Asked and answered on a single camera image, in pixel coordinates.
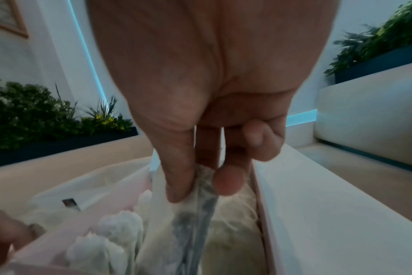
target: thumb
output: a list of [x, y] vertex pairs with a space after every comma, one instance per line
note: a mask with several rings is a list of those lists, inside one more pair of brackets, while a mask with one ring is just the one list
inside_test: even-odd
[[167, 199], [178, 203], [189, 194], [194, 181], [194, 129], [145, 133], [161, 160], [167, 182]]

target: pink box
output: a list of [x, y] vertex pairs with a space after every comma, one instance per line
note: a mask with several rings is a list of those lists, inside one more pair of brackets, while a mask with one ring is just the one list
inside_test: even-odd
[[[260, 202], [258, 211], [261, 217], [266, 261], [269, 273], [275, 275], [277, 274], [276, 266], [271, 249], [274, 245], [274, 239], [268, 233], [270, 221], [267, 210], [262, 205], [262, 191], [258, 187], [255, 172], [252, 176], [252, 182], [258, 195], [258, 202]], [[125, 209], [132, 210], [140, 194], [150, 188], [151, 182], [148, 169], [138, 171], [132, 178], [132, 184], [117, 187], [96, 205], [62, 224], [57, 230], [49, 232], [29, 244], [15, 254], [13, 261], [6, 268], [14, 270], [16, 275], [86, 275], [87, 273], [67, 268], [67, 262], [64, 258], [67, 248], [75, 241], [77, 236], [83, 236], [89, 232], [102, 216], [116, 214]]]

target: person's hand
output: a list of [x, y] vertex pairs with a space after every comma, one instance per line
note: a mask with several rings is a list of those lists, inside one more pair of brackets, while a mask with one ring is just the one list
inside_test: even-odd
[[11, 245], [17, 251], [32, 241], [33, 234], [25, 224], [0, 210], [0, 266], [7, 261]]
[[[137, 125], [157, 150], [170, 202], [195, 163], [237, 192], [251, 159], [284, 143], [287, 111], [331, 30], [338, 0], [91, 0], [94, 36]], [[194, 127], [196, 144], [194, 148]]]

